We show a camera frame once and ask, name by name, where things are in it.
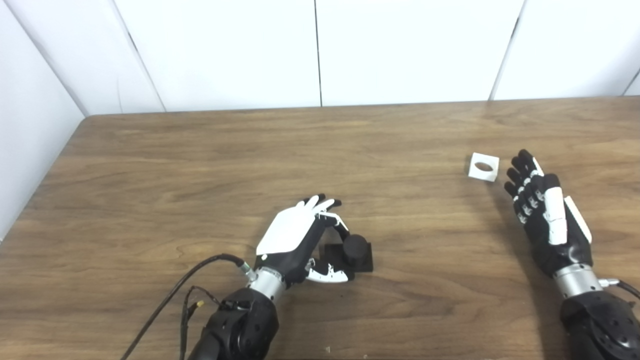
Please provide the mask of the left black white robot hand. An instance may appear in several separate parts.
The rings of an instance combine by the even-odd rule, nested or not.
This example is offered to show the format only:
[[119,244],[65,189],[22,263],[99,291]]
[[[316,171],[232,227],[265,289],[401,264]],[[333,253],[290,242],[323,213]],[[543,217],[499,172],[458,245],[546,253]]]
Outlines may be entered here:
[[353,271],[313,257],[329,228],[336,230],[342,240],[350,236],[343,219],[331,211],[341,205],[339,199],[327,198],[320,193],[281,210],[258,242],[254,269],[276,272],[287,289],[306,280],[316,283],[353,281]]

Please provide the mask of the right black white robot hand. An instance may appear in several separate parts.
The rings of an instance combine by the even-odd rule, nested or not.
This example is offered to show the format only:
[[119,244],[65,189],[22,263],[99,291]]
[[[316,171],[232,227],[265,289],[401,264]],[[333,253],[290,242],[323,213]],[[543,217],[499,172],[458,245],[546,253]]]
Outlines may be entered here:
[[546,173],[526,149],[510,160],[503,188],[525,231],[531,256],[546,276],[570,265],[594,265],[593,237],[555,173]]

